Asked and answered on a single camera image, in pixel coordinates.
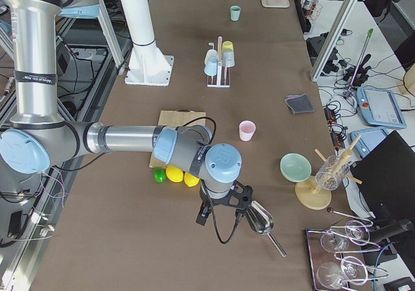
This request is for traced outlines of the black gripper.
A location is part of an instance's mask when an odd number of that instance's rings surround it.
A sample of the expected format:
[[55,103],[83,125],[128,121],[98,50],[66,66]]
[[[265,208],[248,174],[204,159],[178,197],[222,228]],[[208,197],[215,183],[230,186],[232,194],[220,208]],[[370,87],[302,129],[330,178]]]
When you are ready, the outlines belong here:
[[220,200],[211,197],[204,180],[200,181],[200,198],[202,200],[202,204],[196,217],[196,223],[204,226],[208,220],[211,210],[216,205],[220,204]]

